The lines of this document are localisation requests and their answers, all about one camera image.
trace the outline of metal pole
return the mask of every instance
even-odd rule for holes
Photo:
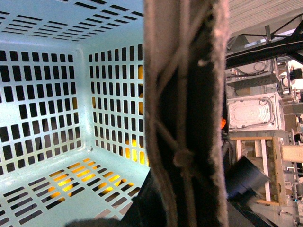
[[[292,144],[295,145],[294,141],[294,130],[291,130],[291,136],[292,136]],[[299,175],[298,175],[298,167],[297,163],[294,162],[294,174],[295,174],[295,182],[296,184],[293,184],[293,194],[294,194],[294,199],[295,199],[295,204],[294,204],[294,210],[295,210],[295,215],[294,219],[297,224],[300,224],[300,218],[299,218],[299,207],[298,207],[298,194],[297,194],[297,184],[299,183]]]

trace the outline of knot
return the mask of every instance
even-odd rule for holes
[[[174,155],[174,164],[176,167],[190,166],[193,162],[194,154],[189,150],[177,151]]]

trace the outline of black metal bar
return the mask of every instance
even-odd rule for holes
[[[265,37],[266,35],[260,35],[260,34],[241,34],[244,36],[259,36],[259,37]]]
[[[271,37],[273,37],[274,34],[275,34],[277,31],[279,31],[279,30],[281,30],[282,28],[284,28],[285,26],[289,25],[290,23],[292,23],[294,20],[296,20],[297,18],[299,18],[299,17],[302,16],[302,15],[303,15],[303,13],[299,14],[299,15],[296,16],[294,19],[291,19],[291,20],[288,21],[286,24],[284,24],[283,26],[279,27],[276,31],[274,31],[274,32],[272,32],[272,33],[270,34]]]
[[[274,35],[274,38],[276,38],[276,37],[278,37],[278,38],[287,38],[287,37],[289,37],[289,35]]]
[[[289,53],[288,56],[296,60],[297,62],[303,64],[303,56],[298,54],[297,52]]]
[[[241,65],[264,61],[303,49],[303,34],[290,36],[263,46],[258,46],[234,53],[226,57],[226,68],[234,68]]]
[[[303,31],[303,20],[299,23],[292,35],[298,35]]]

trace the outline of orange object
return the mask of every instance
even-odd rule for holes
[[[226,125],[226,120],[224,118],[221,119],[221,129]]]

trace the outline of orange light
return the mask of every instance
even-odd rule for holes
[[[224,118],[221,119],[221,129],[226,125],[226,120]]]
[[[58,171],[58,172],[56,172],[56,173],[51,174],[50,176],[56,176],[56,175],[58,175],[58,174],[60,174],[60,173],[61,173],[61,171]],[[63,178],[66,178],[67,176],[68,176],[67,174],[63,174],[63,175],[61,175],[61,176],[55,178],[54,181],[55,181],[55,182],[58,182],[58,181],[62,180]],[[63,181],[59,182],[59,183],[58,183],[58,186],[62,187],[62,186],[64,186],[64,185],[68,184],[69,182],[71,182],[71,179],[70,179],[70,178],[68,178],[68,179],[66,179],[66,180],[63,180]],[[72,184],[69,185],[69,186],[67,186],[67,187],[64,187],[64,188],[63,188],[63,191],[67,192],[67,191],[70,190],[70,189],[72,189]],[[50,188],[48,189],[48,192],[52,192],[52,191],[54,191],[54,190],[55,190],[55,187],[50,187]],[[55,198],[55,197],[57,197],[57,196],[59,196],[59,195],[60,195],[60,192],[55,192],[54,194],[51,194],[50,197],[51,197],[51,198]],[[62,201],[64,201],[64,200],[65,200],[65,198],[63,198],[63,197],[59,199],[60,202],[62,202]]]
[[[112,174],[113,174],[113,172],[108,172],[107,174],[104,174],[103,176],[104,176],[104,177],[109,177],[109,176],[112,175]],[[115,176],[109,178],[108,181],[109,181],[109,182],[113,182],[113,181],[117,180],[119,177],[120,177],[119,175],[115,175]],[[120,181],[117,181],[116,183],[114,183],[114,185],[115,185],[116,187],[118,187],[118,186],[120,185],[120,183],[121,183],[121,180],[120,180]],[[112,190],[113,190],[112,187],[108,187],[108,188],[106,188],[106,189],[102,192],[102,194],[109,193],[109,192],[112,191]]]

